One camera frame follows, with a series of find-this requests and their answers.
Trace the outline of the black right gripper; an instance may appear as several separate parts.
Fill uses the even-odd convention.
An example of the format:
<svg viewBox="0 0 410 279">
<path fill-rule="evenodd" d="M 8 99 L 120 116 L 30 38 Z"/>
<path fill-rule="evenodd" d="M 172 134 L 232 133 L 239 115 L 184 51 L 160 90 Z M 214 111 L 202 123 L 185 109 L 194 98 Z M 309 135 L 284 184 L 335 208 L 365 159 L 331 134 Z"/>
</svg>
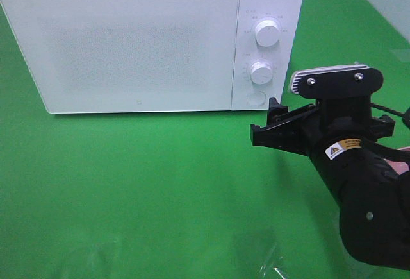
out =
<svg viewBox="0 0 410 279">
<path fill-rule="evenodd" d="M 289 151 L 316 160 L 319 153 L 342 140 L 393 135 L 393 119 L 372 117 L 369 97 L 317 99 L 314 104 L 289 110 L 276 98 L 269 100 L 266 127 L 250 126 L 253 146 Z"/>
</svg>

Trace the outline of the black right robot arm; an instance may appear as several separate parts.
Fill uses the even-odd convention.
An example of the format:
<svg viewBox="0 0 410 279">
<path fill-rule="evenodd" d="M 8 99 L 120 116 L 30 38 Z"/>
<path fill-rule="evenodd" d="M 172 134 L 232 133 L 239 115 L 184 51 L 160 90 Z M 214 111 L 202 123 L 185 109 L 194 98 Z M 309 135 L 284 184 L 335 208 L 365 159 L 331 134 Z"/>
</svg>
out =
<svg viewBox="0 0 410 279">
<path fill-rule="evenodd" d="M 374 118 L 368 97 L 318 100 L 289 110 L 269 102 L 266 126 L 252 125 L 253 146 L 306 156 L 340 209 L 340 236 L 356 260 L 409 269 L 409 153 L 377 143 L 394 120 Z"/>
</svg>

